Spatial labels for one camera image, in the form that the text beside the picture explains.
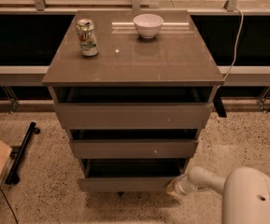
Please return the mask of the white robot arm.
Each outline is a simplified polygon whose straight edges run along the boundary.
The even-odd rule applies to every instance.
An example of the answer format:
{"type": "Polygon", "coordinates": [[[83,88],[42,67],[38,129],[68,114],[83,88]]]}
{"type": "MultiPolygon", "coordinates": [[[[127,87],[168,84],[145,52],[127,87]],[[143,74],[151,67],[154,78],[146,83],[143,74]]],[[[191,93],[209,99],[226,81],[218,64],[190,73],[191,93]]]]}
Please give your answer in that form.
{"type": "Polygon", "coordinates": [[[263,172],[240,167],[220,177],[193,167],[173,179],[166,192],[180,197],[207,189],[222,196],[221,224],[270,224],[270,177],[263,172]]]}

